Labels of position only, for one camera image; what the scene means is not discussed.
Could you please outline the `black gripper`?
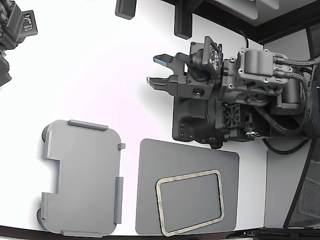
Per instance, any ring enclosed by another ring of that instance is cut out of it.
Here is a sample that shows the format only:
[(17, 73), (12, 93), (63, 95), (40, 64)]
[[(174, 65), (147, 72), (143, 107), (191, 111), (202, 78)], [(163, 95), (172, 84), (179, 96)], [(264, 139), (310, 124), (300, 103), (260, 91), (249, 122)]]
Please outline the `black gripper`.
[[(190, 85), (195, 98), (211, 98), (216, 81), (219, 80), (219, 46), (214, 41), (192, 42), (188, 55), (178, 52), (175, 56), (156, 55), (153, 61), (173, 71), (175, 75), (167, 78), (146, 77), (147, 84), (154, 90), (165, 91), (171, 96), (178, 96), (178, 88)], [(187, 77), (182, 76), (188, 66)]]

